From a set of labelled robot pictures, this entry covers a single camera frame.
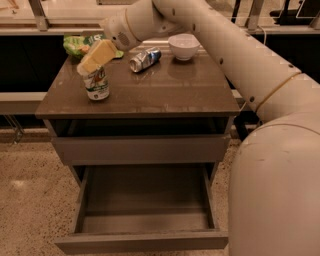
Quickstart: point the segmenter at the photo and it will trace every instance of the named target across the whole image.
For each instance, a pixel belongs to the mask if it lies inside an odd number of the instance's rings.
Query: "green bag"
[[[106,39],[104,34],[97,34],[92,36],[64,36],[63,47],[67,54],[82,59],[88,53],[90,47],[95,41]],[[122,51],[117,51],[116,58],[122,58]]]

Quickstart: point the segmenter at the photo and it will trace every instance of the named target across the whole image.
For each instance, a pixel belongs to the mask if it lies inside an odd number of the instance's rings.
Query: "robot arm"
[[[190,31],[266,123],[233,163],[230,255],[319,256],[319,84],[205,0],[140,0],[102,27],[123,50]]]

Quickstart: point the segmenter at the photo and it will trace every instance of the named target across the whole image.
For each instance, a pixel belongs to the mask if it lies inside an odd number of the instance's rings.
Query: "wooden tabletop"
[[[106,65],[110,95],[102,101],[88,98],[69,57],[36,111],[42,119],[157,118],[234,116],[239,107],[228,82],[204,50],[189,61],[178,61],[168,47],[154,66],[133,73],[131,57],[149,48],[126,52]]]

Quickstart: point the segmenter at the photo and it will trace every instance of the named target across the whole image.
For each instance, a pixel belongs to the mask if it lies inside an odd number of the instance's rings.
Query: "drawer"
[[[202,164],[87,167],[66,254],[223,249]]]
[[[222,161],[229,135],[63,137],[52,143],[65,165],[212,163]]]

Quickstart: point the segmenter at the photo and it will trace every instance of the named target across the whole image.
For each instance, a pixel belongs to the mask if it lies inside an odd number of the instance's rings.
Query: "yellow sponge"
[[[117,48],[107,39],[94,42],[77,67],[80,75],[88,75],[100,69],[116,57]]]

